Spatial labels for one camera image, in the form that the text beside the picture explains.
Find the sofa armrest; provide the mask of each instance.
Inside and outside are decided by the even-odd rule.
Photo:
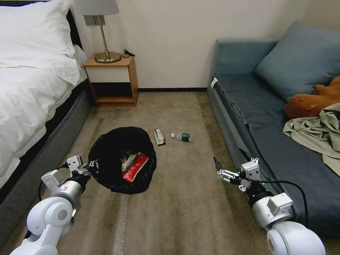
[[[274,39],[232,40],[217,39],[211,77],[251,74],[258,63],[275,47]]]

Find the wooden nightstand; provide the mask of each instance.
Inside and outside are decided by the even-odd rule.
[[[138,84],[134,57],[98,63],[91,56],[84,67],[98,107],[136,106]]]

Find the sofa cushion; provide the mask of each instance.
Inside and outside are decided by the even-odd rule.
[[[313,94],[314,84],[340,75],[340,32],[295,21],[255,73],[288,102],[296,94]]]

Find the white bedsheet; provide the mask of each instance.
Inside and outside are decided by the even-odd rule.
[[[45,70],[0,68],[0,187],[74,86]]]

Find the black trash bag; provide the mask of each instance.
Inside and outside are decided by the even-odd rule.
[[[133,182],[126,181],[121,172],[121,153],[141,152],[149,157]],[[146,191],[156,169],[156,152],[146,131],[139,127],[119,127],[100,136],[89,153],[89,163],[94,179],[112,192],[137,194]]]

